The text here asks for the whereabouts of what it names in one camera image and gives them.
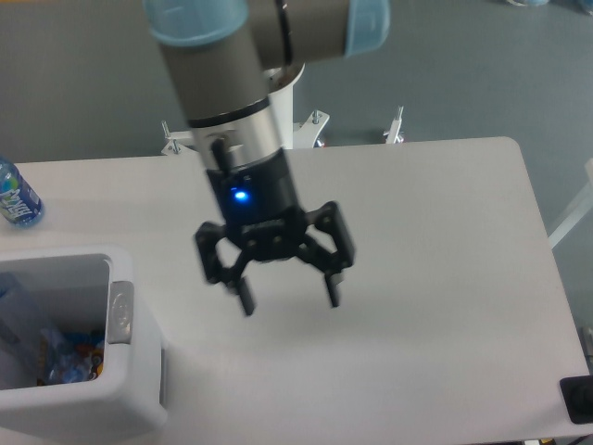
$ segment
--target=blue label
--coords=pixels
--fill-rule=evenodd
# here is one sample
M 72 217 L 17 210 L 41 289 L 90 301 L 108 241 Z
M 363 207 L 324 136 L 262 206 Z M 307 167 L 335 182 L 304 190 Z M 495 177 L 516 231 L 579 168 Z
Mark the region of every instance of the blue label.
M 37 217 L 41 209 L 41 199 L 20 174 L 2 183 L 0 213 L 11 223 L 28 223 Z

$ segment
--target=white plastic bin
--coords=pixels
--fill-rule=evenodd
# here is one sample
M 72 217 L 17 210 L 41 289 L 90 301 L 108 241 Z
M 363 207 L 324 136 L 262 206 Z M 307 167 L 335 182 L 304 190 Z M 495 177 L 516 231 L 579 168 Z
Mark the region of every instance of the white plastic bin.
M 35 376 L 0 352 L 0 426 L 74 443 L 126 439 L 162 426 L 164 341 L 135 294 L 132 258 L 90 246 L 0 253 L 63 332 L 106 329 L 103 372 L 88 382 L 36 387 Z

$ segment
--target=white table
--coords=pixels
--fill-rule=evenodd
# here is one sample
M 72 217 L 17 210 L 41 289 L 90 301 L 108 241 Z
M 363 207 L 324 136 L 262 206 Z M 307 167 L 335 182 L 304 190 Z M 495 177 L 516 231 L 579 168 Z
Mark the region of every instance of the white table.
M 116 243 L 170 341 L 170 420 L 129 444 L 448 445 L 583 435 L 559 380 L 587 367 L 519 147 L 482 139 L 290 153 L 302 204 L 358 245 L 330 309 L 298 261 L 252 264 L 257 303 L 204 283 L 219 214 L 196 155 L 22 165 L 47 206 L 0 250 Z M 0 443 L 37 444 L 0 432 Z

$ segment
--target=water bottle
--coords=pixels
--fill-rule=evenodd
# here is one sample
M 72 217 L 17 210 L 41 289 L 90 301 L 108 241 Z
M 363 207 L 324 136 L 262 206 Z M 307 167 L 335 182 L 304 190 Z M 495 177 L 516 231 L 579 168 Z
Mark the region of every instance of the water bottle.
M 57 331 L 12 273 L 0 273 L 0 348 L 38 376 L 44 331 Z
M 17 227 L 37 224 L 44 204 L 12 162 L 0 157 L 0 213 Z

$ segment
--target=floor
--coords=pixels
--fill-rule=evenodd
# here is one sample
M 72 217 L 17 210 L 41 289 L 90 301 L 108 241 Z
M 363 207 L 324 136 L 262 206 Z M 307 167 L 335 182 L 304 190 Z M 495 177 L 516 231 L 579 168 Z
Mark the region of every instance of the floor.
M 160 121 L 184 124 L 141 2 L 49 3 L 0 4 L 0 151 L 15 161 L 156 155 Z M 593 158 L 593 19 L 571 0 L 392 5 L 381 50 L 307 66 L 296 119 L 328 112 L 331 146 L 380 143 L 398 105 L 408 141 L 512 137 L 550 225 Z M 593 324 L 592 230 L 593 214 L 554 252 L 577 325 Z

